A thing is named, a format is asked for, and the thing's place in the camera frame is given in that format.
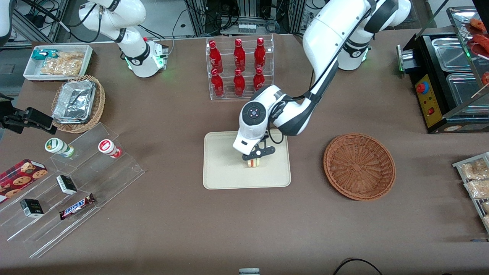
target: red switch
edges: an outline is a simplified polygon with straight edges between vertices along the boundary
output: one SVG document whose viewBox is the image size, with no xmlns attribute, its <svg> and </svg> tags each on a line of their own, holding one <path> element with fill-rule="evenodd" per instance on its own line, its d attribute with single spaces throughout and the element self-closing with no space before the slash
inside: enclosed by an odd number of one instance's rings
<svg viewBox="0 0 489 275">
<path fill-rule="evenodd" d="M 424 92 L 424 84 L 423 83 L 419 83 L 417 86 L 416 86 L 416 91 L 419 92 L 419 93 L 422 93 Z"/>
</svg>

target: white robotic arm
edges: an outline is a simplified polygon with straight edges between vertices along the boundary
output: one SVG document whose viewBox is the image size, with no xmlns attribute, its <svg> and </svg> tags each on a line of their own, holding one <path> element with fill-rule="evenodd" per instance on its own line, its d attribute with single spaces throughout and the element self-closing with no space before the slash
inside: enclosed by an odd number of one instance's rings
<svg viewBox="0 0 489 275">
<path fill-rule="evenodd" d="M 258 90 L 246 103 L 239 118 L 240 128 L 233 147 L 249 160 L 263 156 L 253 150 L 265 137 L 270 122 L 285 136 L 296 136 L 307 126 L 312 112 L 331 83 L 338 67 L 356 69 L 375 32 L 399 24 L 409 14 L 409 0 L 330 0 L 306 30 L 303 47 L 314 70 L 314 85 L 299 97 L 290 97 L 275 85 Z M 349 54 L 353 37 L 366 37 L 361 47 Z"/>
<path fill-rule="evenodd" d="M 16 3 L 16 0 L 0 0 L 0 47 L 10 38 L 12 13 Z"/>
<path fill-rule="evenodd" d="M 149 77 L 165 67 L 168 48 L 145 41 L 134 28 L 146 19 L 146 9 L 140 0 L 93 0 L 81 5 L 78 15 L 80 20 L 87 17 L 83 21 L 85 27 L 100 30 L 119 45 L 135 75 Z"/>
</svg>

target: wicker basket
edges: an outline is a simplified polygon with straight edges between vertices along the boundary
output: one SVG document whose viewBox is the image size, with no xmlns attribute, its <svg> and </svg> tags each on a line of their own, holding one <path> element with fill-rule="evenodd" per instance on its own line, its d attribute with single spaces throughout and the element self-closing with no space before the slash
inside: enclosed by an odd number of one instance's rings
<svg viewBox="0 0 489 275">
<path fill-rule="evenodd" d="M 333 139 L 324 152 L 323 166 L 331 185 L 358 201 L 384 196 L 396 179 L 396 167 L 389 151 L 376 139 L 363 134 Z"/>
<path fill-rule="evenodd" d="M 69 132 L 72 134 L 79 134 L 90 130 L 95 127 L 102 116 L 102 112 L 104 111 L 104 103 L 105 103 L 105 91 L 104 87 L 100 84 L 100 82 L 93 76 L 84 75 L 77 78 L 73 78 L 68 80 L 69 82 L 73 81 L 82 81 L 82 80 L 90 80 L 97 85 L 97 90 L 95 91 L 95 99 L 93 100 L 93 106 L 90 114 L 90 120 L 85 124 L 60 124 L 53 121 L 53 125 L 58 128 L 58 130 L 63 132 Z M 53 103 L 51 104 L 51 111 L 54 111 L 54 107 L 56 107 L 56 103 L 58 102 L 58 96 L 60 95 L 61 87 L 58 89 L 58 92 L 54 96 Z"/>
</svg>

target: brown tablecloth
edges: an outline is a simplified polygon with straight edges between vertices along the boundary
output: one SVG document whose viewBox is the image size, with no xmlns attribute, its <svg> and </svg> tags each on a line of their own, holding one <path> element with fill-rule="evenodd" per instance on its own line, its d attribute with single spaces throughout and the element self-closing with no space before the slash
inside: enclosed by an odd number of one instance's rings
<svg viewBox="0 0 489 275">
<path fill-rule="evenodd" d="M 488 246 L 468 242 L 484 228 L 451 164 L 488 151 L 489 138 L 425 133 L 409 78 L 396 73 L 395 46 L 413 33 L 379 33 L 361 68 L 338 72 L 308 127 L 289 138 L 288 187 L 214 191 L 202 186 L 204 136 L 237 130 L 245 102 L 209 99 L 205 39 L 177 41 L 168 69 L 147 79 L 127 69 L 117 45 L 93 44 L 91 74 L 107 97 L 101 121 L 147 172 L 40 259 L 0 238 L 0 274 L 232 275 L 259 267 L 263 275 L 317 275 L 347 257 L 384 274 L 487 274 Z M 311 66 L 300 43 L 284 35 L 275 45 L 275 83 L 303 93 Z M 18 107 L 50 113 L 59 85 L 26 81 Z M 394 157 L 397 180 L 377 201 L 352 201 L 327 182 L 323 151 L 349 132 L 377 138 Z M 49 137 L 6 132 L 0 171 L 49 158 Z M 355 272 L 374 274 L 364 263 L 340 274 Z"/>
</svg>

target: red bottle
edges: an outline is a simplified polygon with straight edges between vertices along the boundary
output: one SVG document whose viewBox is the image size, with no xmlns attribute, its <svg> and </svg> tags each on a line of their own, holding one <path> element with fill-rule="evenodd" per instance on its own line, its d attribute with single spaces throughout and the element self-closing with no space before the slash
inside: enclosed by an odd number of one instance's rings
<svg viewBox="0 0 489 275">
<path fill-rule="evenodd" d="M 209 47 L 211 48 L 209 58 L 211 59 L 211 65 L 217 69 L 217 73 L 222 73 L 222 58 L 221 53 L 216 48 L 216 41 L 209 41 Z"/>
<path fill-rule="evenodd" d="M 241 39 L 236 39 L 234 41 L 234 63 L 236 64 L 236 68 L 240 69 L 241 72 L 246 69 L 246 53 L 242 47 L 243 42 Z"/>
<path fill-rule="evenodd" d="M 263 76 L 263 68 L 256 68 L 256 75 L 253 77 L 253 87 L 255 88 L 255 92 L 258 91 L 259 88 L 265 85 L 265 77 Z"/>
<path fill-rule="evenodd" d="M 222 78 L 219 76 L 216 68 L 212 68 L 211 75 L 211 84 L 214 94 L 217 97 L 222 97 L 224 95 L 224 84 L 222 83 Z"/>
<path fill-rule="evenodd" d="M 265 47 L 263 44 L 265 43 L 265 40 L 263 37 L 259 37 L 256 40 L 256 49 L 255 49 L 255 69 L 258 67 L 265 68 L 265 54 L 267 51 L 265 50 Z"/>
<path fill-rule="evenodd" d="M 241 75 L 241 70 L 234 70 L 234 93 L 242 97 L 245 93 L 245 78 Z"/>
</svg>

